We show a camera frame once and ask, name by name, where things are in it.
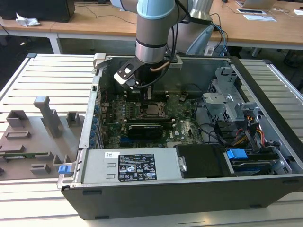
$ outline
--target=blue tab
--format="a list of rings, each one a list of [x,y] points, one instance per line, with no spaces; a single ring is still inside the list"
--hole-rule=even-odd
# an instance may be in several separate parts
[[[244,149],[230,149],[226,152],[229,159],[244,159],[248,158]]]
[[[58,170],[59,174],[71,174],[71,165],[61,165]]]

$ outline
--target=power supply label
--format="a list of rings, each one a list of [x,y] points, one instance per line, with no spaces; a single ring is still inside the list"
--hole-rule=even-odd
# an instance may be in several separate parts
[[[157,180],[154,154],[119,155],[119,181]]]

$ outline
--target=green circuit board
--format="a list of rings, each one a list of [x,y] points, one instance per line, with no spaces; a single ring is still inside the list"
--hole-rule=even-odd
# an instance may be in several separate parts
[[[109,103],[106,112],[103,113],[103,122],[107,129],[105,148],[165,148],[177,144],[202,143],[202,136],[199,134],[197,123],[193,118],[196,99],[185,99],[184,102],[181,102],[179,99],[183,96],[182,93],[170,93],[169,99],[165,102],[149,102],[145,111],[140,108],[141,102],[128,101],[123,96],[116,96]],[[141,123],[141,120],[146,119],[151,122]],[[162,138],[156,140],[129,139],[128,126],[137,124],[163,125]]]

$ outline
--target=paper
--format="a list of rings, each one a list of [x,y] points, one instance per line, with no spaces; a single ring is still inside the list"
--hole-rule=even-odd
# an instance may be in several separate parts
[[[16,13],[17,15],[17,23],[24,26],[24,27],[28,27],[28,26],[34,26],[34,25],[39,25],[40,23],[38,22],[38,20],[36,18],[25,18],[22,17],[20,15],[18,15],[18,13]]]
[[[303,16],[303,10],[294,9],[294,13],[298,16]]]
[[[247,20],[276,21],[272,17],[258,15],[243,15]]]

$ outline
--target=computer case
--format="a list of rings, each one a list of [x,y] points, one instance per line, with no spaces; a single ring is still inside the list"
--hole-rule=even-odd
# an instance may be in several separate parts
[[[74,14],[73,0],[0,0],[0,16],[15,19],[16,13],[26,18],[69,22]]]

